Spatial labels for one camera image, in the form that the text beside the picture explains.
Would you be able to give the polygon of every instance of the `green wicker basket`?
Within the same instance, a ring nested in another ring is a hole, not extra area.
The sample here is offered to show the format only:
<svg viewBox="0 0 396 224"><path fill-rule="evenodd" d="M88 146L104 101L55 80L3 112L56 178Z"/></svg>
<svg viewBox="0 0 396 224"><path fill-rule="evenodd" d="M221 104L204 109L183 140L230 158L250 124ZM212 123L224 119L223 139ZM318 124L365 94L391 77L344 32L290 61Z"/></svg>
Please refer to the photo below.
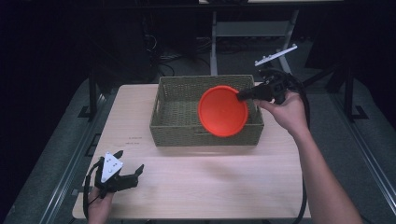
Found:
<svg viewBox="0 0 396 224"><path fill-rule="evenodd" d="M236 90L254 86L253 76L161 77L150 130L157 147L255 146L262 135L262 113L247 101L248 118L241 132L217 137L201 124L197 107L208 89L228 85Z"/></svg>

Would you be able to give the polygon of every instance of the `forearm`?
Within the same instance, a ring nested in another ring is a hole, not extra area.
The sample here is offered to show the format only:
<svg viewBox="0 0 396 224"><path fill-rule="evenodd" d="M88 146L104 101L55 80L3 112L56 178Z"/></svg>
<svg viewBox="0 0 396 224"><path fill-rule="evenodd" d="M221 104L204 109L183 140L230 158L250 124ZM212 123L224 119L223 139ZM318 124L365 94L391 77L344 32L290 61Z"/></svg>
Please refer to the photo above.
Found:
<svg viewBox="0 0 396 224"><path fill-rule="evenodd" d="M313 220L317 223L362 223L359 212L329 169L311 133L291 134L301 168Z"/></svg>

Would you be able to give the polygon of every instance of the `orange disc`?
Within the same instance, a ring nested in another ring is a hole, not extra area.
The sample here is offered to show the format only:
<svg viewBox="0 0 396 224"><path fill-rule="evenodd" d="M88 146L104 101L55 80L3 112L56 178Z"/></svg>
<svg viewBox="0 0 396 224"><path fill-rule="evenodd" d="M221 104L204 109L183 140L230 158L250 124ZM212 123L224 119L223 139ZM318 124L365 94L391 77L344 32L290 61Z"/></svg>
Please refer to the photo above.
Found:
<svg viewBox="0 0 396 224"><path fill-rule="evenodd" d="M239 133L248 120L248 106L236 98L237 90L217 86L207 90L198 104L198 116L204 128L218 137Z"/></svg>

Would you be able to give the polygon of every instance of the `person's right hand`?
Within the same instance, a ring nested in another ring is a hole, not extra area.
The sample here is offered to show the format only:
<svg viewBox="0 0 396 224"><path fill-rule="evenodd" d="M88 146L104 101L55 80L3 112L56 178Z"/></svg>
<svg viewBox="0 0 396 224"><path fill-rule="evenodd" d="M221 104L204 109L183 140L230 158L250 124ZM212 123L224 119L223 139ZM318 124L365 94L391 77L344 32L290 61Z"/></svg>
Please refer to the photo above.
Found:
<svg viewBox="0 0 396 224"><path fill-rule="evenodd" d="M285 98L286 100L282 105L258 100L255 100L254 104L268 110L274 116L276 122L292 136L307 131L304 103L300 94L286 91Z"/></svg>

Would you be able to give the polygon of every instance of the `wooden table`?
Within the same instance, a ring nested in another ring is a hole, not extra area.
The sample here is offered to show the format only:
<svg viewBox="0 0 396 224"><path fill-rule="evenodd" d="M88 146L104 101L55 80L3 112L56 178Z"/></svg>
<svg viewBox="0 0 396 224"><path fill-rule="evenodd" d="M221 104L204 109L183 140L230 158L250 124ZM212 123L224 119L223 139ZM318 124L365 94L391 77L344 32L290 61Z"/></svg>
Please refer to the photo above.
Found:
<svg viewBox="0 0 396 224"><path fill-rule="evenodd" d="M157 88L120 87L93 156L90 167L107 151L123 150L121 175L145 164L137 188L116 193L111 217L297 217L302 201L297 147L271 114L262 110L264 129L255 147L155 147L149 123ZM82 193L73 216L84 218Z"/></svg>

